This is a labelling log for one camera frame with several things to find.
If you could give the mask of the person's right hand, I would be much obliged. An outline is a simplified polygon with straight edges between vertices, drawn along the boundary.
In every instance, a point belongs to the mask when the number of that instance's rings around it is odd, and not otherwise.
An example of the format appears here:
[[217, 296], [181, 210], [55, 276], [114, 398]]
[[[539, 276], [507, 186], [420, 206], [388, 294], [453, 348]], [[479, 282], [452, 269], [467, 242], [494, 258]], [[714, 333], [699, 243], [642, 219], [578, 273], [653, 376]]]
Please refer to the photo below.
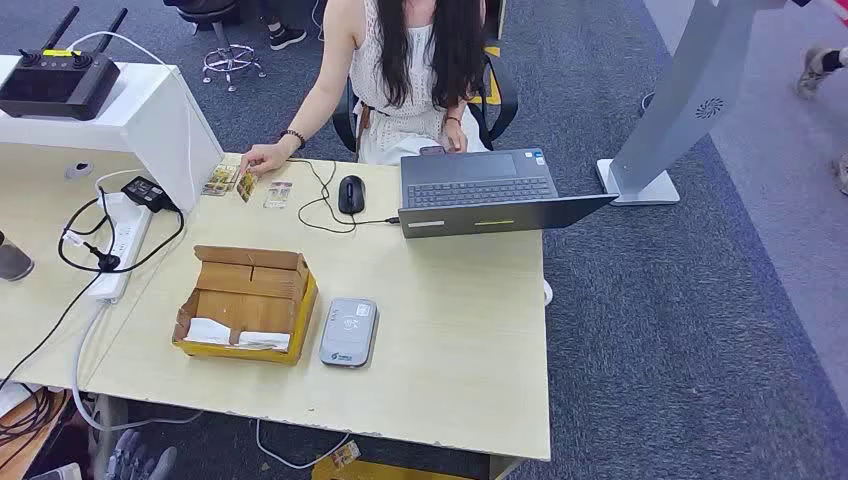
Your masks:
[[291, 153], [292, 150], [283, 143], [256, 144], [241, 156], [240, 173], [261, 177], [281, 168]]

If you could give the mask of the person's left hand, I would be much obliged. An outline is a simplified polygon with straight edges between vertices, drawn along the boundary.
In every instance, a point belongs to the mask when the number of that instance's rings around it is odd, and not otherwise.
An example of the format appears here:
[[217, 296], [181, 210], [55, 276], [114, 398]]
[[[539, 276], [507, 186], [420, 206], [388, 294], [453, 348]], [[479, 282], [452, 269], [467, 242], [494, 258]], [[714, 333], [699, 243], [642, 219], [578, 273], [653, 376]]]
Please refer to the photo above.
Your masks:
[[465, 153], [467, 151], [467, 136], [461, 122], [454, 117], [447, 117], [443, 127], [444, 147], [449, 153]]

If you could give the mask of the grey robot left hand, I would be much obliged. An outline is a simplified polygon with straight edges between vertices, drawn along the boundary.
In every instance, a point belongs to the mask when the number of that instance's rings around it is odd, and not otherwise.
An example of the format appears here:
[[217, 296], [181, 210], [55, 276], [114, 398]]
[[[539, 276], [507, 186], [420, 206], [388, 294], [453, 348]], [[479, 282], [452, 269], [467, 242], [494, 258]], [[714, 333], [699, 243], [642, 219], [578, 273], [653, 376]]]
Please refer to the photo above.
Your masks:
[[171, 475], [178, 457], [178, 449], [170, 446], [158, 456], [148, 453], [141, 433], [134, 429], [125, 430], [119, 437], [106, 464], [104, 479], [107, 480], [165, 480]]

